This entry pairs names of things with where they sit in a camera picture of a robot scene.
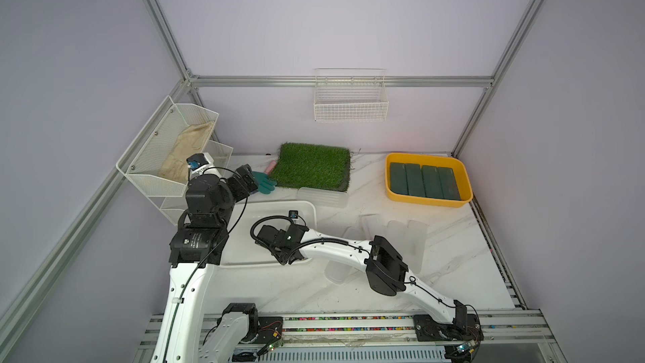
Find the yellow plastic storage box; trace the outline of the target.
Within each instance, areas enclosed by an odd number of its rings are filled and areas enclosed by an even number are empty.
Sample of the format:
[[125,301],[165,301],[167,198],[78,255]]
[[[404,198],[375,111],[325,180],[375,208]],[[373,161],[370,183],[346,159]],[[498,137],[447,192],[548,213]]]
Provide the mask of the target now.
[[391,153],[385,173],[395,202],[460,208],[474,198],[465,165],[453,157]]

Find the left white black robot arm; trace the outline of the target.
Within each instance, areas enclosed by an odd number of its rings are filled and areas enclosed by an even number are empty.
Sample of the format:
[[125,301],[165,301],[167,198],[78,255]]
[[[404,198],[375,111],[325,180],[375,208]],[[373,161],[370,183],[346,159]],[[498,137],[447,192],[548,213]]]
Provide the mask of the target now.
[[192,173],[185,193],[186,209],[170,243],[169,292],[152,362],[198,360],[206,290],[236,226],[230,222],[233,209],[259,189],[248,165],[225,178],[214,166]]

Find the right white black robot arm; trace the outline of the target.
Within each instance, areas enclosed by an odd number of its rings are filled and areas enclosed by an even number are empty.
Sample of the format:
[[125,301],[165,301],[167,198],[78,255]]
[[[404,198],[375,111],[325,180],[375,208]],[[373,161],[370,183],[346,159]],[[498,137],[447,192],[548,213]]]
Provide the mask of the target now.
[[413,317],[419,341],[482,341],[479,315],[470,305],[446,297],[423,282],[383,236],[348,240],[324,235],[289,216],[257,220],[250,229],[253,241],[281,265],[324,259],[364,272],[373,292],[406,297],[423,310]]

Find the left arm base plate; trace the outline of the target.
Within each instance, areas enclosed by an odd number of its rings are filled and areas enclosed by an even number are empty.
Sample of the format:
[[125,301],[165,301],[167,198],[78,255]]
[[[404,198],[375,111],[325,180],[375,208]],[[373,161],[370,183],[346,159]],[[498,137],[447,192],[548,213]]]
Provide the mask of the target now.
[[248,324],[240,344],[272,345],[282,340],[284,319],[278,316],[257,317],[245,315],[243,323]]

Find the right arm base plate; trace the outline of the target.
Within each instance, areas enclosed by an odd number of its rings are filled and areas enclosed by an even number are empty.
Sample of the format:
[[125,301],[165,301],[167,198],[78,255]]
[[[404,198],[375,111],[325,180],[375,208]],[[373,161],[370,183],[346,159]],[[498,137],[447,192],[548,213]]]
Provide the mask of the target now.
[[430,315],[413,315],[417,341],[481,341],[483,333],[476,314],[458,314],[452,324],[436,322]]

